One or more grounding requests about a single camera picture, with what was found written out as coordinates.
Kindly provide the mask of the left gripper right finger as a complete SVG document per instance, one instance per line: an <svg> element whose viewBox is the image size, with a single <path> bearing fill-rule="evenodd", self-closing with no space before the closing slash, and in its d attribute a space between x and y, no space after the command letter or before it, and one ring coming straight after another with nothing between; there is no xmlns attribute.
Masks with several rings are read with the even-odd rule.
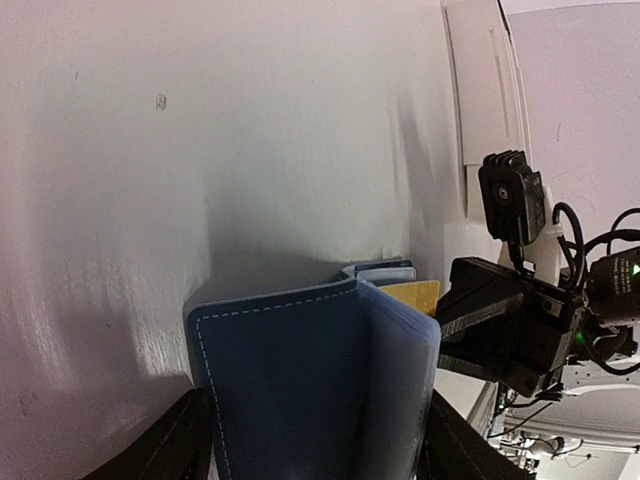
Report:
<svg viewBox="0 0 640 480"><path fill-rule="evenodd" d="M422 478L525 480L534 476L491 447L436 390L427 415Z"/></svg>

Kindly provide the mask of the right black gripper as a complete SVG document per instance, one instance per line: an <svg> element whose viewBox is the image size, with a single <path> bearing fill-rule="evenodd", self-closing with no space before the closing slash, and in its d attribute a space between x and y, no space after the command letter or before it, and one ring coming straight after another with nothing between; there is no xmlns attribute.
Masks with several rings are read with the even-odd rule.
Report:
<svg viewBox="0 0 640 480"><path fill-rule="evenodd" d="M606 368L639 350L636 248L595 261L575 290L476 257L456 259L450 282L436 308L440 369L532 397L557 383L567 362Z"/></svg>

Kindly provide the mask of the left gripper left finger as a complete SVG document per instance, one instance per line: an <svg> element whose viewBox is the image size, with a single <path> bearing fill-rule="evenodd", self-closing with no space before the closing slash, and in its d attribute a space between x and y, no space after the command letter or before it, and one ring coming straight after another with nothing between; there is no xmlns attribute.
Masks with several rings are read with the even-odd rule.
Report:
<svg viewBox="0 0 640 480"><path fill-rule="evenodd" d="M120 454L84 477L206 480L210 471L210 406L204 388L182 395Z"/></svg>

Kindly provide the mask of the silver cards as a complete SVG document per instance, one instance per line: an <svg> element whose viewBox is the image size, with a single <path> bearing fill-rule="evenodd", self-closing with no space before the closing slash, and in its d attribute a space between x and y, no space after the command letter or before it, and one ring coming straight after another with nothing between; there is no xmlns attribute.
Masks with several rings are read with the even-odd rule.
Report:
<svg viewBox="0 0 640 480"><path fill-rule="evenodd" d="M440 297L437 280L412 281L382 286L381 289L411 308L434 317Z"/></svg>

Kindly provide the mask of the blue card holder wallet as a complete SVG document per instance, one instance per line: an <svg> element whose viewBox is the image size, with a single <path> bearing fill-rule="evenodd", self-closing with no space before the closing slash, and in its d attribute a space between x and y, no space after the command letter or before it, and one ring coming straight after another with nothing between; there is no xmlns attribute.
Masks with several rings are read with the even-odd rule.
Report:
<svg viewBox="0 0 640 480"><path fill-rule="evenodd" d="M415 477L441 342L434 318L389 293L415 279L392 258L189 312L219 478Z"/></svg>

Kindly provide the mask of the white plastic tray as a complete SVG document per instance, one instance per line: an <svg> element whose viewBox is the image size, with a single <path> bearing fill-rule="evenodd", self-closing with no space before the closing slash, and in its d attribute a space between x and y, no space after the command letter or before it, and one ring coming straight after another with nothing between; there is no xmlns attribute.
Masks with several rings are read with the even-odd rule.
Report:
<svg viewBox="0 0 640 480"><path fill-rule="evenodd" d="M445 1L458 108L465 213L484 221L479 169L484 158L530 149L525 90L515 42L499 1Z"/></svg>

